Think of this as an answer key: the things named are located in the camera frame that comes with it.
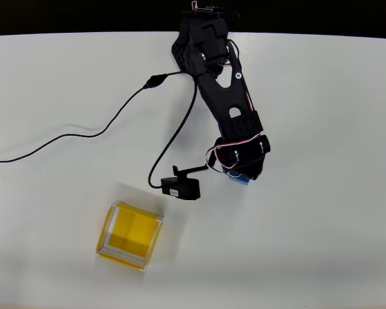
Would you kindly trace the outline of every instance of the blue object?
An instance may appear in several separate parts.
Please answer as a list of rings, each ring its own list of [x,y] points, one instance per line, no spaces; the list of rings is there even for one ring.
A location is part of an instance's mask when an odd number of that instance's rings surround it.
[[[238,172],[229,172],[228,175],[230,175],[230,179],[231,180],[234,180],[235,182],[238,182],[238,183],[241,183],[243,185],[248,185],[249,184],[249,181],[250,181],[250,178],[242,175],[242,174],[239,174]]]

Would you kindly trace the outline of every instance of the white table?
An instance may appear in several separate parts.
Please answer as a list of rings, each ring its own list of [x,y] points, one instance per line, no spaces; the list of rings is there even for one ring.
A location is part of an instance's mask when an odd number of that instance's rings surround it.
[[[0,37],[0,158],[103,128],[176,33]],[[97,139],[0,165],[0,303],[61,308],[386,304],[386,40],[232,33],[271,143],[256,182],[198,174],[202,198],[147,184],[190,103],[189,76],[143,91]],[[154,174],[219,136],[198,97]],[[164,214],[146,273],[96,256],[111,202]]]

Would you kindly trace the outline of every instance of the label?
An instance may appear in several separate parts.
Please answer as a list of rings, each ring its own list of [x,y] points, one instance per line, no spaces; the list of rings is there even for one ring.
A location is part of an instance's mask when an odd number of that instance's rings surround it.
[[[179,191],[170,189],[170,195],[179,197]]]

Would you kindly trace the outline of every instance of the yellow cube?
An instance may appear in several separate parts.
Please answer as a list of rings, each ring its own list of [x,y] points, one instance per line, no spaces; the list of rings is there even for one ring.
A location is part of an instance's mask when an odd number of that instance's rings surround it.
[[[103,258],[145,271],[161,228],[163,217],[130,206],[112,204],[96,253]]]

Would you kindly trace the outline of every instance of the cable connector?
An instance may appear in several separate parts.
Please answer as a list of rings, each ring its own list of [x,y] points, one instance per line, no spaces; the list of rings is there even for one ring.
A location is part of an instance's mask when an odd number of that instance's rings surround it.
[[[161,84],[163,84],[163,82],[168,76],[169,74],[152,75],[149,78],[149,80],[145,83],[143,88],[148,89],[148,88],[155,88],[157,86],[160,86]]]

